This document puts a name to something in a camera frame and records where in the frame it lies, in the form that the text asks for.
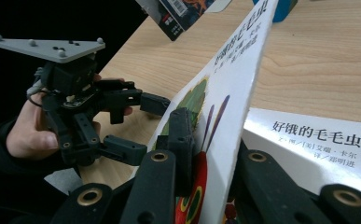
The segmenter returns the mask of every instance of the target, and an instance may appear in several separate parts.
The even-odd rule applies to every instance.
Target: table surface
[[[172,99],[213,58],[252,7],[252,0],[232,0],[222,12],[204,14],[175,41],[148,17],[101,75],[123,77],[138,89]],[[274,23],[251,106],[361,122],[361,0],[302,0],[284,21]],[[105,112],[95,120],[102,125],[101,136],[113,134],[147,144],[160,117],[136,107],[122,124],[111,125]],[[84,183],[114,189],[129,179],[132,170],[100,158],[81,167],[81,176]]]

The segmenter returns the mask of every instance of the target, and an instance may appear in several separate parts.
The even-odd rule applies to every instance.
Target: dark background
[[[97,72],[108,63],[146,14],[134,0],[3,0],[0,1],[0,35],[15,39],[96,41]],[[0,49],[0,122],[17,116],[44,60]]]

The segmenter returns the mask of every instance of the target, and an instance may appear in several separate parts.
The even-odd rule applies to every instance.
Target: book
[[[160,0],[136,0],[136,2],[172,41],[184,32]]]
[[[215,0],[136,0],[172,41],[193,25]]]
[[[154,150],[158,136],[168,134],[172,111],[186,107],[191,112],[197,149],[195,181],[191,195],[177,199],[176,223],[223,221],[243,124],[276,6],[277,0],[264,0],[253,7],[214,58],[175,95],[147,144],[148,150]]]

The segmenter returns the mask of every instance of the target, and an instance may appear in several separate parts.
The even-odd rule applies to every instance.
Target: human hand
[[[96,75],[94,81],[101,80]],[[32,96],[34,102],[41,104],[44,93]],[[131,107],[125,108],[124,115],[130,115]],[[100,124],[93,122],[95,131],[99,134]],[[58,151],[58,139],[55,133],[49,131],[46,117],[41,107],[26,101],[14,124],[14,127],[7,136],[8,153],[19,159],[32,161],[43,160]]]

